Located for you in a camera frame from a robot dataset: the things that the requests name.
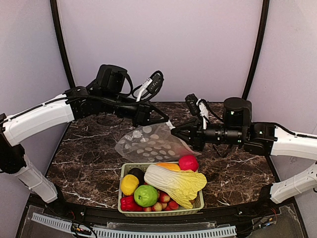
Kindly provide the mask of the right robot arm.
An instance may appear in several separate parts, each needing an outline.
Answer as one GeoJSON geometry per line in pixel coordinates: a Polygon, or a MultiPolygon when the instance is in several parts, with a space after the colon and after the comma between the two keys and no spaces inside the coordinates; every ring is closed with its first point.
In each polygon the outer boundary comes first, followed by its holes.
{"type": "Polygon", "coordinates": [[[207,143],[228,144],[237,145],[253,155],[317,159],[316,135],[293,132],[274,122],[253,122],[252,103],[248,100],[226,99],[219,123],[208,121],[212,110],[205,100],[190,94],[185,102],[197,119],[177,126],[171,134],[194,150],[202,151],[207,143]]]}

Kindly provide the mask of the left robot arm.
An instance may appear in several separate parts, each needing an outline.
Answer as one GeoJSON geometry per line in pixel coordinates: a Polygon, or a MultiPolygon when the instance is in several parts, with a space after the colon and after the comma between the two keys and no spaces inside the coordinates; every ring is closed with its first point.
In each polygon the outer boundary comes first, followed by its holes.
{"type": "Polygon", "coordinates": [[[150,103],[163,81],[163,73],[157,70],[134,88],[126,69],[103,64],[86,87],[71,88],[15,115],[1,114],[0,171],[17,177],[47,204],[63,202],[61,191],[30,162],[21,142],[51,127],[100,113],[131,119],[134,127],[167,122],[169,117],[150,103]]]}

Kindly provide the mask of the clear dotted zip top bag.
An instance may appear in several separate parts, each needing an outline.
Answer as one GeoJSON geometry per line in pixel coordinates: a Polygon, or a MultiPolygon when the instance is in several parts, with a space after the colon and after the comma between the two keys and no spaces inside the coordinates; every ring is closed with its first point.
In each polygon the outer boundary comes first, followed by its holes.
{"type": "Polygon", "coordinates": [[[140,126],[124,135],[115,150],[133,163],[174,162],[186,155],[201,155],[173,136],[173,128],[170,121],[140,126]]]}

